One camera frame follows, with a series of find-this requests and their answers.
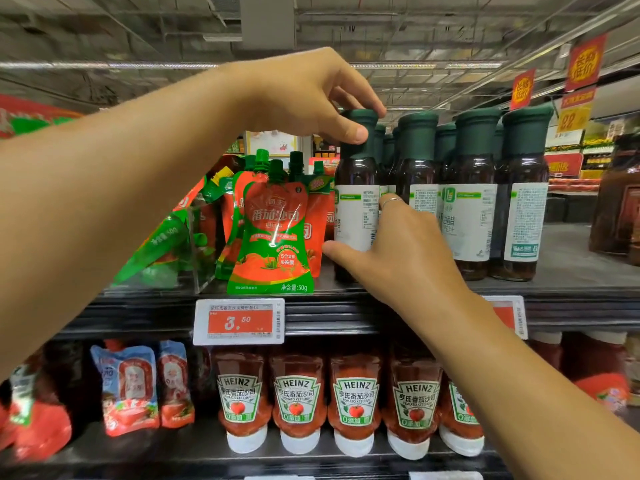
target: white bottle label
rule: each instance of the white bottle label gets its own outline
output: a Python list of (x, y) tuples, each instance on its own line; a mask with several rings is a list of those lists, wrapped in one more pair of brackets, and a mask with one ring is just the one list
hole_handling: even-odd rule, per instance
[(261, 390), (262, 383), (256, 376), (220, 374), (218, 391), (225, 419), (233, 423), (254, 421)]
[(476, 416), (469, 409), (469, 405), (464, 400), (462, 395), (458, 392), (458, 388), (449, 383), (449, 393), (451, 394), (451, 403), (453, 405), (453, 415), (456, 421), (462, 424), (478, 424)]
[(371, 249), (378, 230), (379, 185), (335, 186), (335, 240), (358, 251)]
[(444, 187), (446, 185), (438, 185), (438, 205), (436, 207), (436, 218), (438, 225), (442, 227), (442, 209), (444, 208)]
[(368, 426), (378, 399), (378, 381), (367, 377), (336, 379), (333, 384), (340, 422), (348, 426)]
[(504, 243), (505, 260), (538, 260), (548, 186), (547, 182), (511, 186), (507, 238)]
[(455, 259), (489, 259), (496, 189), (496, 184), (445, 186), (442, 233)]
[(398, 423), (407, 429), (427, 429), (440, 392), (439, 381), (398, 382), (394, 386)]
[(409, 186), (409, 206), (418, 212), (430, 212), (436, 215), (438, 211), (438, 185), (414, 184)]
[(281, 376), (273, 382), (282, 420), (305, 424), (314, 419), (320, 384), (315, 377)]

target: ceiling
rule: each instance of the ceiling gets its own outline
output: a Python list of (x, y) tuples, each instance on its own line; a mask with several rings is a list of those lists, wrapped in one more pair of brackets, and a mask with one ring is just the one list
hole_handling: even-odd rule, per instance
[(0, 0), (0, 93), (91, 112), (194, 70), (2, 62), (223, 63), (331, 46), (359, 64), (387, 122), (428, 108), (448, 121), (508, 95), (527, 68), (537, 92), (561, 81), (564, 43), (609, 32), (604, 67), (637, 64), (638, 14), (640, 0)]

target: silver ring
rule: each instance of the silver ring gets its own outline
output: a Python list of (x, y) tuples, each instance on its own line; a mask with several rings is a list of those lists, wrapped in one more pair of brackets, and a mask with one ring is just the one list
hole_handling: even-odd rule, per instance
[(391, 197), (388, 201), (384, 202), (384, 204), (382, 204), (382, 207), (380, 207), (380, 210), (384, 210), (385, 205), (388, 204), (389, 202), (391, 202), (392, 200), (399, 200), (401, 202), (404, 202), (404, 200), (402, 200), (400, 197)]

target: hand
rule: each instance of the hand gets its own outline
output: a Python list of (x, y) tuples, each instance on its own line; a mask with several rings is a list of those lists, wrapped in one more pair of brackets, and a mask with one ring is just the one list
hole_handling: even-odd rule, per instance
[(393, 197), (397, 195), (388, 193), (380, 199), (382, 213), (370, 250), (356, 251), (347, 244), (327, 241), (323, 252), (413, 327), (412, 320), (436, 316), (442, 306), (469, 297), (471, 291), (436, 217)]
[(222, 67), (248, 90), (249, 131), (315, 133), (360, 144), (367, 139), (366, 128), (340, 116), (332, 101), (344, 109), (373, 109), (380, 118), (387, 112), (367, 80), (332, 48)]

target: tomato illustration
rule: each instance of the tomato illustration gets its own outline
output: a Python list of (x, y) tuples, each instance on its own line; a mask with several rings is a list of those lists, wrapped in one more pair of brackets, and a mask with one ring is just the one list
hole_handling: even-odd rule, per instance
[(289, 405), (289, 412), (293, 414), (293, 416), (300, 416), (304, 410), (305, 407), (300, 403), (292, 403)]
[(420, 408), (412, 409), (409, 411), (409, 418), (411, 418), (411, 421), (418, 422), (424, 418), (424, 411)]
[(359, 418), (364, 414), (364, 408), (362, 406), (352, 406), (349, 408), (349, 414), (352, 418)]
[(233, 414), (242, 414), (244, 413), (244, 404), (243, 403), (231, 403), (229, 409)]

